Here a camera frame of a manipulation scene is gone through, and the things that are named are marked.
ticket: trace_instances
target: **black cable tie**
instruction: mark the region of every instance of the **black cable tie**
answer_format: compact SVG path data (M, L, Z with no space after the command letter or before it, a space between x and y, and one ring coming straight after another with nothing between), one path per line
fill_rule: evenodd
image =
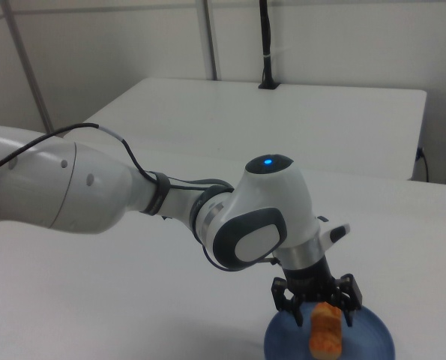
M171 189L171 182L168 177L161 172L151 172L156 175L157 187L153 198L149 202L148 207L141 211L143 214L153 216L161 209L169 190Z

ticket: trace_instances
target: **power cord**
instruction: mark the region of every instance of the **power cord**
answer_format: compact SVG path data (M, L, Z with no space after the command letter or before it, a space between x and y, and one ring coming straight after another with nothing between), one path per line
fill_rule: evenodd
M112 137L115 137L117 140L119 140L124 148L126 149L127 153L129 154L131 160L133 161L134 166L139 170L139 173L148 181L150 181L153 184L158 185L158 181L153 178L152 176L150 176L148 174L148 172L146 172L141 165L139 165L138 160L136 159L136 157L134 156L133 152L131 151L131 147L128 145L128 143L126 142L125 139L123 139L121 136L119 136L117 133L115 133L114 131L104 127L104 126L100 126L99 124L95 124L95 123L91 123L91 122L86 122L86 123L82 123L82 124L73 124L67 127L62 127L58 130L53 131L52 133L46 133L34 140L32 140L31 142L28 142L26 145L18 148L17 150L13 151L12 153L10 153L8 156L4 157L3 159L0 160L0 167L4 166L5 164L9 163L11 160L13 160L15 157L17 157L18 155L22 154L23 152L26 152L27 150L29 150L30 148L32 148L33 146L43 142L44 140L49 139L50 137L55 137L56 135L71 131L71 130L75 130L75 129L79 129L79 128L94 128L94 129L99 129L107 134L109 134ZM208 187L213 185L212 181L213 179L207 179L207 180L199 180L199 181L182 181L182 180L178 180L180 182L183 182L185 184L189 184L189 185L207 185ZM170 188L172 189L182 189L182 190L198 190L198 191L204 191L206 190L208 187L202 187L202 186L183 186L183 185L176 185L176 184L171 184Z
M424 154L424 149L422 147L418 148L418 150L416 151L416 161L421 158L423 159L424 167L426 168L426 182L430 182L430 169L427 166L426 155Z

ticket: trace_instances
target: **white table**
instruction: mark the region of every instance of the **white table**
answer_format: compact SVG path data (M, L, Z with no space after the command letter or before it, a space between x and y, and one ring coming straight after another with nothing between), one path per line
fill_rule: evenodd
M419 90L145 79L88 121L145 149L228 160L280 153L308 169L407 180L425 102Z
M95 130L67 138L81 136L130 164ZM145 168L180 179L236 185L246 163L131 143ZM314 212L352 225L329 266L355 275L397 359L446 359L446 185L304 173ZM218 271L182 224L139 213L100 235L0 223L0 359L263 359L281 275L268 264Z

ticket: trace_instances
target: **blue plate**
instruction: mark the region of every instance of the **blue plate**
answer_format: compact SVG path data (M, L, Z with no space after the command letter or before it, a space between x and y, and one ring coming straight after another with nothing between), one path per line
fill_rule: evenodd
M265 335L266 360L310 360L309 339L311 311L315 303L301 305L303 327L298 328L291 314L281 311L269 323ZM343 353L339 360L394 360L391 334L385 324L370 310L356 311L349 328L343 317Z

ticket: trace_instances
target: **black cable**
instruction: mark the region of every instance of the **black cable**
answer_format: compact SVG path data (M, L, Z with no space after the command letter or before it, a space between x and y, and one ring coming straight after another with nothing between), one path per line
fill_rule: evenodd
M139 165L138 160L136 160L136 157L134 156L133 152L131 151L130 146L126 142L125 139L120 140L123 144L124 148L126 149L127 153L130 155L131 160L133 161L134 166L139 170L139 173L146 179L152 182L153 184L157 184L156 179L150 177L150 175Z
M139 173L141 173L141 175L147 179L148 181L150 181L153 184L158 184L158 181L155 178L152 178L142 167L141 165L139 165L138 160L136 159L136 157L134 156L134 153L131 151L131 147L128 145L128 143L126 142L126 140L124 140L123 138L121 138L119 135L113 133L112 131L106 129L106 128L101 128L100 129L100 125L92 123L92 122L86 122L86 123L82 123L82 124L73 124L67 127L62 127L58 130L53 131L52 133L46 133L42 136L39 136L37 139L32 140L31 142L28 142L26 145L18 148L17 150L11 152L8 156L4 157L3 159L0 160L0 167L4 166L5 164L9 163L11 160L13 160L15 157L17 157L18 155L21 155L23 152L29 150L30 148L32 148L33 146L43 142L44 140L49 139L50 137L55 137L56 135L74 130L74 129L78 129L78 128L94 128L94 129L99 129L109 135L111 135L112 137L115 137L116 139L118 139L124 146L124 148L126 149L127 153L129 154L131 160L133 161L134 166L139 170ZM204 191L207 189L207 187L196 187L196 186L182 186L182 185L171 185L172 189L181 189L181 190L197 190L197 191Z
M67 126L67 127L62 127L61 129L55 130L52 133L44 134L43 136L40 136L37 139L34 139L33 141L28 142L26 145L18 148L16 151L13 151L11 154L9 154L4 159L1 159L0 160L0 167L2 167L3 165L7 164L11 160L13 160L16 156L22 154L26 150L28 150L28 149L32 148L33 146L41 143L42 141L49 139L50 137L54 137L54 136L59 135L61 133L65 133L66 131L71 131L71 130L77 129L77 128L95 128L95 129L98 129L99 127L100 127L100 125L98 125L98 124L93 124L91 122L86 122L86 123L83 123L83 124L74 124L74 125L70 125L70 126Z
M421 150L421 157L424 160L424 166L426 167L426 182L430 182L430 169L427 166L427 160L426 160L426 155L424 154L424 152Z
M202 252L205 254L206 259L208 259L208 261L210 262L211 265L213 265L216 269L222 270L223 272L239 272L240 270L242 270L242 268L240 268L239 270L236 270L234 268L224 268L222 266L219 266L218 264L216 264L212 258L210 258L208 251L206 250L206 247L203 245L202 246Z

